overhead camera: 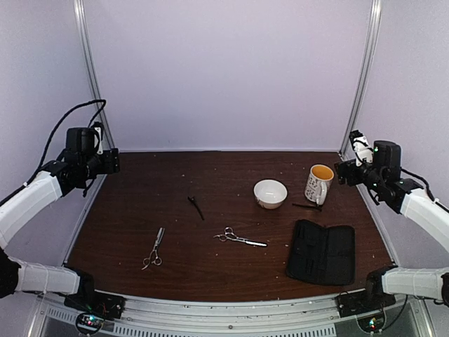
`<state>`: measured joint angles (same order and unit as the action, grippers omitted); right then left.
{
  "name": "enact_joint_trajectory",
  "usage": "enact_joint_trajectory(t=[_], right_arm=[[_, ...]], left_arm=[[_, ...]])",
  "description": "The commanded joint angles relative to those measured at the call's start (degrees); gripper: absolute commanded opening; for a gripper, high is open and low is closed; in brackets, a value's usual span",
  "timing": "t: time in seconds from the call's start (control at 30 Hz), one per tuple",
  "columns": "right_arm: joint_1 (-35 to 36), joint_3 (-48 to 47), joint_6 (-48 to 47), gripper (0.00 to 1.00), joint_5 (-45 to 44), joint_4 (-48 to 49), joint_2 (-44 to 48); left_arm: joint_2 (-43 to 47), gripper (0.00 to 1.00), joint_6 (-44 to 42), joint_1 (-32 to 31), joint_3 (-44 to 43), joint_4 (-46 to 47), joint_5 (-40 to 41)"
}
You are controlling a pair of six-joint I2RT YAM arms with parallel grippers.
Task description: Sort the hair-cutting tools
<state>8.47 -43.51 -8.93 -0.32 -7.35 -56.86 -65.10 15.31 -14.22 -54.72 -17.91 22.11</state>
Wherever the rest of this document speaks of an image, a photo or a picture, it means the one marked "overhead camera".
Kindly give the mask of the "silver straight hair scissors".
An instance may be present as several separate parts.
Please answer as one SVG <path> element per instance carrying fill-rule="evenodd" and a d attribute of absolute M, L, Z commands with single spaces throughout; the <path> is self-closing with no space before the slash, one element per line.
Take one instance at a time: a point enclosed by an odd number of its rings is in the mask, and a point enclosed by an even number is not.
<path fill-rule="evenodd" d="M 213 238 L 217 238 L 221 242 L 232 241 L 241 242 L 250 246 L 267 247 L 267 244 L 264 242 L 257 242 L 245 237 L 239 237 L 234 233 L 234 230 L 231 227 L 226 227 L 222 234 L 214 235 Z"/>

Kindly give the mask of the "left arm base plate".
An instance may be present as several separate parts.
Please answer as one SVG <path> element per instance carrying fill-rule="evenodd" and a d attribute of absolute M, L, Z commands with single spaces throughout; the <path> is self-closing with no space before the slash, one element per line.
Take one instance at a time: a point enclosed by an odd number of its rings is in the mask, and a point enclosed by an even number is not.
<path fill-rule="evenodd" d="M 95 314 L 106 320 L 121 319 L 126 299 L 123 296 L 95 291 L 90 300 L 81 295 L 64 295 L 64 305 L 78 311 Z"/>

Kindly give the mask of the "black hair clip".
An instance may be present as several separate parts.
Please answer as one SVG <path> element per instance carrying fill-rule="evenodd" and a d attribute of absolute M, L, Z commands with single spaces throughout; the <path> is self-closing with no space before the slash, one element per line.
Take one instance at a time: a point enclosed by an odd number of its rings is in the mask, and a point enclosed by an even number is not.
<path fill-rule="evenodd" d="M 202 212 L 201 208 L 199 207 L 199 205 L 196 201 L 196 198 L 194 196 L 192 196 L 192 197 L 188 197 L 187 200 L 195 207 L 201 220 L 205 220 L 203 212 Z"/>
<path fill-rule="evenodd" d="M 302 209 L 311 209 L 311 210 L 315 210 L 315 211 L 322 211 L 322 206 L 319 205 L 306 205 L 306 204 L 297 204 L 297 203 L 292 203 L 293 206 L 295 207 L 299 207 Z"/>

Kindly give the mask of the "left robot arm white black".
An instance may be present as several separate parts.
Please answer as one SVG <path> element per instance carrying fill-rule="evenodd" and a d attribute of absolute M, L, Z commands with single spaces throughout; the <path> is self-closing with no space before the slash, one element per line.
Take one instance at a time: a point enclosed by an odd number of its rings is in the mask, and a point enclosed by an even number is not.
<path fill-rule="evenodd" d="M 103 125 L 70 128 L 57 159 L 40 165 L 28 183 L 1 202 L 1 249 L 38 213 L 72 190 L 87 193 L 98 176 L 120 170 L 119 151 L 102 146 Z M 86 312 L 97 310 L 100 294 L 88 273 L 67 267 L 29 263 L 1 252 L 1 297 L 15 292 L 73 296 Z"/>

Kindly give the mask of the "silver thinning scissors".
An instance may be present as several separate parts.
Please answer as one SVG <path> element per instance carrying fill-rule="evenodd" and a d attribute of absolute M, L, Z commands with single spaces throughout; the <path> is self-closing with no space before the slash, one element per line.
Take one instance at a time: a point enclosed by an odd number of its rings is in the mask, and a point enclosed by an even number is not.
<path fill-rule="evenodd" d="M 151 265 L 160 266 L 163 263 L 161 257 L 159 256 L 159 247 L 161 245 L 164 234 L 165 228 L 160 227 L 149 256 L 144 258 L 142 261 L 143 264 L 142 270 L 146 270 Z"/>

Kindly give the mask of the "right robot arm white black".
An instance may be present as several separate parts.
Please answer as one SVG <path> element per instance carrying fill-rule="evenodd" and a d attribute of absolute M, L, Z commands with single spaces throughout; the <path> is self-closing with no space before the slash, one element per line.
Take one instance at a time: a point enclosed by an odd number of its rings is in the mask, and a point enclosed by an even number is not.
<path fill-rule="evenodd" d="M 354 159 L 335 165 L 339 184 L 362 185 L 372 201 L 419 225 L 448 248 L 448 207 L 431 193 L 428 182 L 401 165 L 401 146 L 376 140 L 370 144 L 359 131 L 350 135 Z M 371 272 L 360 294 L 364 309 L 374 310 L 387 295 L 403 294 L 448 304 L 448 268 L 385 267 Z"/>

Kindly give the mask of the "black tool case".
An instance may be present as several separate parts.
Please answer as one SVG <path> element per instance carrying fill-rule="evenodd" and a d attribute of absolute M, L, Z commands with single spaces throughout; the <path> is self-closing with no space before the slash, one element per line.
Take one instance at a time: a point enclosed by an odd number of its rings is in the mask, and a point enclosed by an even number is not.
<path fill-rule="evenodd" d="M 286 274 L 320 286 L 347 286 L 356 276 L 355 229 L 348 225 L 324 227 L 297 220 Z"/>

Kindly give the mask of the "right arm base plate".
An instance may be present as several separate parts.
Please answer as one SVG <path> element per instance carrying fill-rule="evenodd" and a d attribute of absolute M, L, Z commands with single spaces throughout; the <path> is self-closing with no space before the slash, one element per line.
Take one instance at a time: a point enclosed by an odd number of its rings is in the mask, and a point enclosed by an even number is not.
<path fill-rule="evenodd" d="M 344 291 L 335 297 L 335 301 L 341 318 L 382 310 L 396 303 L 394 295 L 371 296 L 366 290 Z"/>

